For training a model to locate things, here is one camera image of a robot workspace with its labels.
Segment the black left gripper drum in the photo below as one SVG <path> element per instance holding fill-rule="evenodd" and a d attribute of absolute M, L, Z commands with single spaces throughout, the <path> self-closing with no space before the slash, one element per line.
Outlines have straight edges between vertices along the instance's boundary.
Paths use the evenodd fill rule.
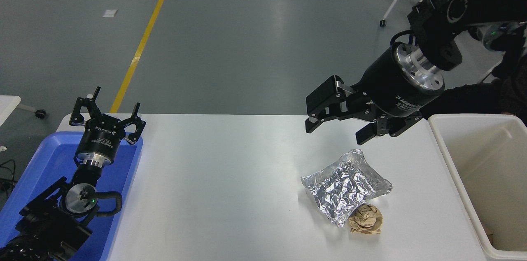
<path fill-rule="evenodd" d="M 90 154 L 115 159 L 126 135 L 120 122 L 120 119 L 105 114 L 90 118 L 85 124 L 85 131 L 77 148 L 77 159 L 85 159 Z"/>

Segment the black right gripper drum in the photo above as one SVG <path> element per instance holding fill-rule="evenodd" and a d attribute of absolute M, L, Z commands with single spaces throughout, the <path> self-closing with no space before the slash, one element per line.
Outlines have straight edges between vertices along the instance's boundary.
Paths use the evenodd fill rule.
<path fill-rule="evenodd" d="M 414 47 L 389 47 L 356 84 L 384 113 L 405 118 L 432 100 L 432 90 L 417 80 L 410 60 Z"/>

